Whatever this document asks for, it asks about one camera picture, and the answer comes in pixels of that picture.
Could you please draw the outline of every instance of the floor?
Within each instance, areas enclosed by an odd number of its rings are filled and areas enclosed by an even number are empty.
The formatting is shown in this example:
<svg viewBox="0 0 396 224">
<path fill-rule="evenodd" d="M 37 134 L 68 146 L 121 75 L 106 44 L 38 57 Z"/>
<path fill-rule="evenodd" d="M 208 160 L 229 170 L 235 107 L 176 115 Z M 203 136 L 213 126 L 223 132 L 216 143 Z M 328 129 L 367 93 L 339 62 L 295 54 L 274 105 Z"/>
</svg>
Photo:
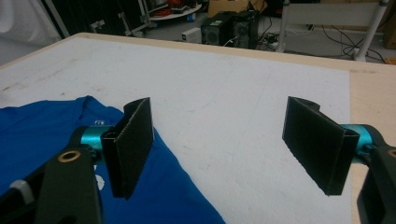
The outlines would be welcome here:
<svg viewBox="0 0 396 224">
<path fill-rule="evenodd" d="M 158 21 L 152 23 L 152 27 L 139 33 L 141 37 L 150 39 L 161 39 L 169 41 L 182 41 L 181 33 L 194 27 L 201 27 L 206 20 L 206 13 L 197 13 L 196 20 L 188 22 L 186 17 L 175 18 L 168 21 Z M 259 35 L 263 37 L 271 34 L 278 34 L 280 19 L 262 17 L 259 23 Z M 285 53 L 311 55 L 317 57 L 328 57 L 342 60 L 353 60 L 350 56 L 352 51 L 349 47 L 351 42 L 359 43 L 364 38 L 364 32 L 337 31 L 334 29 L 322 29 L 314 27 L 308 30 L 306 25 L 288 26 L 285 37 Z M 385 49 L 382 34 L 375 35 L 366 61 L 369 63 L 383 63 L 385 58 L 396 58 L 396 49 Z M 256 50 L 274 51 L 274 44 L 262 43 Z M 29 46 L 9 39 L 0 37 L 0 65 L 11 62 L 26 54 L 41 49 L 38 46 Z"/>
</svg>

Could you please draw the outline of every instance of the blue fabric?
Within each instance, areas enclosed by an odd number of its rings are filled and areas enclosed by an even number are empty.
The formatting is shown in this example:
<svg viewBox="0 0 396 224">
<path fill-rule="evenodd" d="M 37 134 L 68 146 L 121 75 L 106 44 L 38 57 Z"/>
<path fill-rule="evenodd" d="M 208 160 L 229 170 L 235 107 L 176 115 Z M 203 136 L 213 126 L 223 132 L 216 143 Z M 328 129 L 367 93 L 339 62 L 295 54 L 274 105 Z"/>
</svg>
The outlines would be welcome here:
<svg viewBox="0 0 396 224">
<path fill-rule="evenodd" d="M 0 194 L 63 149 L 77 127 L 114 125 L 122 115 L 91 96 L 0 109 Z M 105 181 L 100 194 L 106 223 L 224 223 L 157 131 L 130 200 L 113 198 L 104 165 L 95 172 Z"/>
</svg>

